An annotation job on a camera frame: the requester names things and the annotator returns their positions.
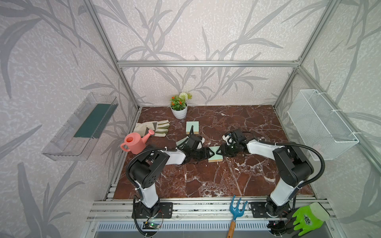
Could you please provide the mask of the mint drawer jewelry box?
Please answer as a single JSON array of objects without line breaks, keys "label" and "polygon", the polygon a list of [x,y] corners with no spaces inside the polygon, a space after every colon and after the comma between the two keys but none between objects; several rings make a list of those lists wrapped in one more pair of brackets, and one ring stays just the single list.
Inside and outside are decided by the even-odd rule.
[{"label": "mint drawer jewelry box", "polygon": [[212,147],[210,147],[210,150],[214,153],[214,155],[211,156],[208,159],[209,163],[212,163],[212,162],[222,162],[223,161],[223,156],[217,153],[219,148],[220,148],[220,146],[212,146]]}]

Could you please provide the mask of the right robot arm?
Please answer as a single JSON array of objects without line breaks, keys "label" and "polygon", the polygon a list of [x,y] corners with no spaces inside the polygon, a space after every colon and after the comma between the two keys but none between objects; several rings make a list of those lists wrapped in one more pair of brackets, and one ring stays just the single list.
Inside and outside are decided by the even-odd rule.
[{"label": "right robot arm", "polygon": [[[302,187],[323,175],[325,171],[323,156],[317,150],[303,144],[272,143],[257,137],[248,140],[244,134],[245,132],[240,129],[224,134],[222,138],[225,143],[220,146],[217,153],[232,158],[242,152],[267,157],[276,162],[280,180],[267,197],[265,209],[268,216],[278,217],[289,208],[290,200],[295,198]],[[320,160],[320,170],[313,178],[310,176],[314,168],[302,149],[314,153]]]}]

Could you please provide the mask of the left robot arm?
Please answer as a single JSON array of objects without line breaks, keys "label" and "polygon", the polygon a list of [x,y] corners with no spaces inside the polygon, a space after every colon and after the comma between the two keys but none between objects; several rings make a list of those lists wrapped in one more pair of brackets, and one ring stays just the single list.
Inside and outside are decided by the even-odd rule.
[{"label": "left robot arm", "polygon": [[174,149],[148,146],[130,161],[126,176],[140,195],[133,202],[134,219],[149,219],[159,214],[162,205],[155,183],[165,166],[184,165],[191,160],[199,162],[215,155],[203,142],[201,136],[190,135]]}]

